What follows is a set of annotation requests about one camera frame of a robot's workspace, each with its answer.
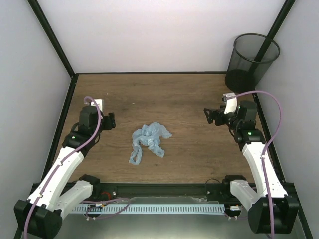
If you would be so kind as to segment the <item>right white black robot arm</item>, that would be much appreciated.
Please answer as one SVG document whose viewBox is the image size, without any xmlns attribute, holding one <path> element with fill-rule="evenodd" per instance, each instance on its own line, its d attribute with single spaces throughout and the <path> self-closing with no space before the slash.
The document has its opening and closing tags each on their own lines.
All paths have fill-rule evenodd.
<svg viewBox="0 0 319 239">
<path fill-rule="evenodd" d="M 244 178 L 230 178 L 229 183 L 221 188 L 223 198 L 239 200 L 247 210 L 252 232 L 289 234 L 299 204 L 284 189 L 264 150 L 265 138 L 256 128 L 257 104 L 247 100 L 228 100 L 219 109 L 204 108 L 203 111 L 209 124 L 228 127 L 249 164 L 255 182 L 255 188 L 252 188 Z"/>
</svg>

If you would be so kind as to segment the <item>light blue plastic trash bag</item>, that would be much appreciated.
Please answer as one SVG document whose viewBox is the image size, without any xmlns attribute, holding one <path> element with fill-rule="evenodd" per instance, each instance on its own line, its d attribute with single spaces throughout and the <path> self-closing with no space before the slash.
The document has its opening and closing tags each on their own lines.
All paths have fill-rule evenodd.
<svg viewBox="0 0 319 239">
<path fill-rule="evenodd" d="M 137 166 L 140 164 L 143 150 L 141 146 L 145 146 L 157 157 L 163 158 L 165 151 L 160 147 L 161 140 L 171 138 L 172 134 L 164 125 L 153 122 L 150 125 L 143 125 L 132 134 L 132 148 L 129 163 Z"/>
</svg>

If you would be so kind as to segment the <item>black mesh trash bin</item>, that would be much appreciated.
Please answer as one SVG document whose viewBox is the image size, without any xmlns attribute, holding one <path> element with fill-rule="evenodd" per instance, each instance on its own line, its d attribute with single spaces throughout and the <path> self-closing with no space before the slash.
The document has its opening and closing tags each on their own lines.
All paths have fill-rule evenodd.
<svg viewBox="0 0 319 239">
<path fill-rule="evenodd" d="M 233 42 L 225 85 L 235 93 L 254 90 L 280 53 L 279 45 L 267 36 L 239 35 Z"/>
</svg>

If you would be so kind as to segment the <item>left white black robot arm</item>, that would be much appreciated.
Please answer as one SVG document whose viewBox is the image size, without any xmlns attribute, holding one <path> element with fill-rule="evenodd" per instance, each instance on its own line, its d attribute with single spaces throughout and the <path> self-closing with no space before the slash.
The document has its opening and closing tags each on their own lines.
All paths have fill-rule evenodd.
<svg viewBox="0 0 319 239">
<path fill-rule="evenodd" d="M 28 234 L 43 239 L 54 238 L 66 216 L 82 201 L 97 201 L 102 195 L 100 179 L 83 175 L 66 192 L 64 188 L 75 169 L 99 142 L 104 130 L 116 127 L 115 114 L 104 115 L 95 104 L 82 108 L 79 121 L 65 137 L 58 157 L 43 181 L 28 197 L 18 200 L 14 213 L 23 236 Z"/>
</svg>

